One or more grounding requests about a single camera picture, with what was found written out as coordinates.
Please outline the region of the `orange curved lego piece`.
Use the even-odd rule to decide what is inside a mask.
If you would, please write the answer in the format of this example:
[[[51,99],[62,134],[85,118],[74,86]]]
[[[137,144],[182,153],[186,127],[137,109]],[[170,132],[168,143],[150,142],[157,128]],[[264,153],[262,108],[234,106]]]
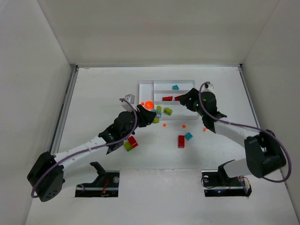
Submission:
[[[144,106],[147,109],[153,109],[154,108],[154,103],[152,101],[147,101],[147,102],[145,102]]]

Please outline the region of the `colorful monster lego figure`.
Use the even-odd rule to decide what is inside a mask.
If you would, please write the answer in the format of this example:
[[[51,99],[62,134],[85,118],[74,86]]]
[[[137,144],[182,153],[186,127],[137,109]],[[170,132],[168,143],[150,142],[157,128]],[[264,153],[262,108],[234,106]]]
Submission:
[[[161,117],[162,117],[161,111],[158,110],[158,109],[152,109],[151,112],[156,113],[156,116],[155,116],[155,118],[154,118],[154,120],[153,120],[152,123],[159,123],[159,122],[160,122],[160,119],[161,119]]]

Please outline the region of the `cyan small lego brick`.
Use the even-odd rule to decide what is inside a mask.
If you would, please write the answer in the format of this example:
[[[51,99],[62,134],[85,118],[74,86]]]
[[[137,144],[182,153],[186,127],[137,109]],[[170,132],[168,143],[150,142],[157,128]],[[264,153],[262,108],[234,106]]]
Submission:
[[[174,85],[174,86],[172,86],[172,90],[179,90],[179,87],[178,87],[178,85]]]

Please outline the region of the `green curved lego brick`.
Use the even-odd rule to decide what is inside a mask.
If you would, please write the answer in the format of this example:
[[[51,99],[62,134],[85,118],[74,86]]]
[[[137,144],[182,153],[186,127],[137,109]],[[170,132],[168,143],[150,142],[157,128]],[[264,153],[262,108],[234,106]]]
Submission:
[[[169,115],[169,116],[171,116],[172,113],[173,113],[173,110],[170,109],[170,108],[168,108],[168,107],[166,107],[166,108],[164,108],[164,113],[167,114],[167,115]]]

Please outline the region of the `red 2x4 lego brick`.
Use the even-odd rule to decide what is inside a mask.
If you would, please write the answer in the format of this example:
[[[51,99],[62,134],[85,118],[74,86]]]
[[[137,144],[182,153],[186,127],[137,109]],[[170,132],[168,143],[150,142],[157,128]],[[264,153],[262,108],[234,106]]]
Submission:
[[[173,96],[162,97],[162,101],[172,101]]]

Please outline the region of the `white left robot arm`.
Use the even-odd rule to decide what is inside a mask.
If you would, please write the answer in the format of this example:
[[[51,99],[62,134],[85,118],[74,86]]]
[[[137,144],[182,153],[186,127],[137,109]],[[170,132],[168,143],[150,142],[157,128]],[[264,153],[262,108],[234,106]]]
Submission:
[[[142,105],[132,106],[120,112],[114,122],[92,140],[57,154],[48,151],[35,161],[27,180],[32,186],[31,197],[42,202],[53,199],[71,183],[71,175],[83,165],[93,165],[100,156],[108,155],[121,147],[137,128],[150,125],[156,113],[146,110]]]

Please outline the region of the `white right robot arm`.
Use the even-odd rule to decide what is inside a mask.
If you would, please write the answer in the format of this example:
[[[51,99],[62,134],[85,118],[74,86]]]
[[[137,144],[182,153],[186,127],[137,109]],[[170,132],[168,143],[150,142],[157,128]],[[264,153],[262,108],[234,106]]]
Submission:
[[[208,130],[244,148],[245,158],[231,160],[219,167],[229,178],[245,175],[265,178],[273,171],[291,165],[287,151],[271,131],[230,122],[226,115],[218,111],[213,92],[199,92],[192,88],[178,100],[188,110],[199,113]]]

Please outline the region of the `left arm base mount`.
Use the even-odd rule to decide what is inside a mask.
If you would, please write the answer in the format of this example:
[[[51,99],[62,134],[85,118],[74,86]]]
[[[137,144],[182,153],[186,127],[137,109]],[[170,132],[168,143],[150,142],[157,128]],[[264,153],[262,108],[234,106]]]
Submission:
[[[91,167],[97,173],[96,177],[91,182],[78,184],[75,189],[75,197],[118,197],[120,171],[106,171],[98,162],[91,162]]]

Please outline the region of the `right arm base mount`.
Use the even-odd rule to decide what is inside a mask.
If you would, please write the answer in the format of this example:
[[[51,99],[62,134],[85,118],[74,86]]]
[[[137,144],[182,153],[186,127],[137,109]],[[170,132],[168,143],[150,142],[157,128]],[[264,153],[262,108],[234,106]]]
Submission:
[[[230,178],[225,172],[224,166],[232,161],[219,165],[217,170],[202,171],[201,185],[205,197],[250,197],[252,187],[248,178],[244,176]]]

